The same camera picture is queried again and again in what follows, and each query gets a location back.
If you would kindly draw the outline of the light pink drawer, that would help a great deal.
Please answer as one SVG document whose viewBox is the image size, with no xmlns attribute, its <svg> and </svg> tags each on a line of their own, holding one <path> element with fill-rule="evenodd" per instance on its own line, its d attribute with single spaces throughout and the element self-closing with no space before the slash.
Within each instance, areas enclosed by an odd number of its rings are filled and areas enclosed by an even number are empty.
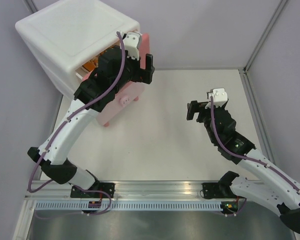
<svg viewBox="0 0 300 240">
<path fill-rule="evenodd" d="M 122 107 L 119 103 L 120 98 L 124 95 L 129 95 L 130 103 L 132 101 L 138 101 L 144 90 L 145 87 L 142 83 L 130 81 L 125 84 L 124 87 L 115 94 L 114 100 L 109 102 L 102 112 L 98 114 L 96 117 L 98 124 L 108 127 L 110 120 L 124 109 L 124 107 Z"/>
</svg>

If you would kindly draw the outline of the dark pink drawer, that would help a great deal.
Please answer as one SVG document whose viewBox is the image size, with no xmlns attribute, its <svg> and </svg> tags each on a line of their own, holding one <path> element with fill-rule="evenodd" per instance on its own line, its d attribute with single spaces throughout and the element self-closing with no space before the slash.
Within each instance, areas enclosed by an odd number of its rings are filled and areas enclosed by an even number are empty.
<svg viewBox="0 0 300 240">
<path fill-rule="evenodd" d="M 150 36 L 148 33 L 143 33 L 142 41 L 141 41 L 141 44 L 139 47 L 140 67 L 142 69 L 145 69 L 145 67 L 146 67 L 146 54 L 149 54 L 149 53 L 150 53 Z M 99 56 L 100 56 L 100 54 L 94 56 L 92 59 L 98 60 Z M 84 71 L 81 66 L 75 71 L 75 75 L 79 81 L 83 81 L 84 79 L 89 77 L 90 72 Z"/>
</svg>

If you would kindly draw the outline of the orange sneaker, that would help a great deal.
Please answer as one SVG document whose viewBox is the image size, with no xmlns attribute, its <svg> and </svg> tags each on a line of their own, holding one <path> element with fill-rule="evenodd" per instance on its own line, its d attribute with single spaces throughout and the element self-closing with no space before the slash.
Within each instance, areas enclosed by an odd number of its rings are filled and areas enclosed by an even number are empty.
<svg viewBox="0 0 300 240">
<path fill-rule="evenodd" d="M 102 55 L 105 54 L 106 52 L 112 50 L 114 47 L 115 47 L 115 45 L 112 45 L 112 46 L 106 48 L 106 49 L 105 49 L 104 51 L 102 51 L 99 55 L 102 56 Z"/>
<path fill-rule="evenodd" d="M 84 63 L 82 65 L 82 69 L 86 71 L 87 73 L 93 71 L 95 68 L 98 67 L 98 60 L 97 59 L 91 59 L 88 62 Z"/>
</svg>

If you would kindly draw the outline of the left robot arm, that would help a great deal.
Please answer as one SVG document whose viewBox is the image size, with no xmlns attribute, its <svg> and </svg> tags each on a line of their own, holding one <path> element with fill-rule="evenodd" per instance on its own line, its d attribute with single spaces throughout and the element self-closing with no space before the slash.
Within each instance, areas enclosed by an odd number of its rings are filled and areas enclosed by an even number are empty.
<svg viewBox="0 0 300 240">
<path fill-rule="evenodd" d="M 71 184 L 81 189 L 88 198 L 99 193 L 99 180 L 88 170 L 68 159 L 69 152 L 90 122 L 115 100 L 128 83 L 150 84 L 155 67 L 153 55 L 134 57 L 132 51 L 119 46 L 107 49 L 98 58 L 98 65 L 74 93 L 70 107 L 58 127 L 39 147 L 30 147 L 27 154 L 51 181 Z"/>
</svg>

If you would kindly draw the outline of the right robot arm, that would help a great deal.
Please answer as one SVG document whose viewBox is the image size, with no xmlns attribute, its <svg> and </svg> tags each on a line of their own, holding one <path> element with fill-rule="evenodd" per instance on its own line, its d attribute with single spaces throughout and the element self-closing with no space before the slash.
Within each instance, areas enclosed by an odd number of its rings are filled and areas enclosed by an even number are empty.
<svg viewBox="0 0 300 240">
<path fill-rule="evenodd" d="M 225 198 L 236 195 L 252 200 L 275 213 L 286 227 L 300 234 L 300 183 L 237 132 L 237 122 L 225 107 L 194 100 L 187 104 L 186 119 L 190 121 L 198 114 L 196 121 L 204 125 L 220 154 L 252 173 L 263 185 L 249 183 L 246 178 L 228 171 L 218 182 L 219 194 Z"/>
</svg>

